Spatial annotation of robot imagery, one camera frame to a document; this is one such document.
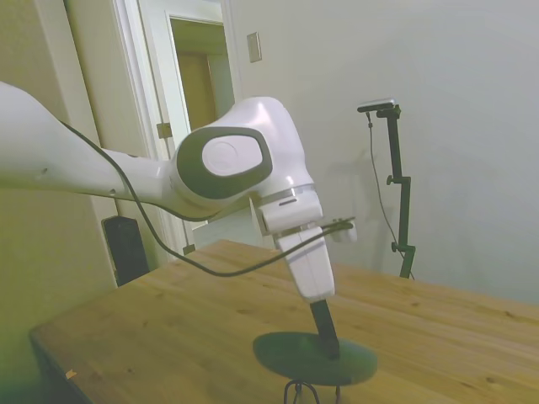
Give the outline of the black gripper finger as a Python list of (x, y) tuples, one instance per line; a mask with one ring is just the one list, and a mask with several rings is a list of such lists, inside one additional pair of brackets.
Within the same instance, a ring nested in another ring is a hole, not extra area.
[(330, 359), (338, 359), (340, 356), (339, 340), (327, 301), (320, 300), (311, 303), (310, 309), (324, 352)]

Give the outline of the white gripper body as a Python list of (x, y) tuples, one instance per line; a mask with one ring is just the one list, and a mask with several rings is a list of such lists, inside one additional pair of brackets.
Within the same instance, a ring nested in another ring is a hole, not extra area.
[[(275, 245), (284, 252), (321, 234), (322, 228), (319, 226), (286, 235), (276, 234)], [(287, 255), (285, 261), (305, 301), (317, 302), (334, 295), (334, 274), (324, 236)]]

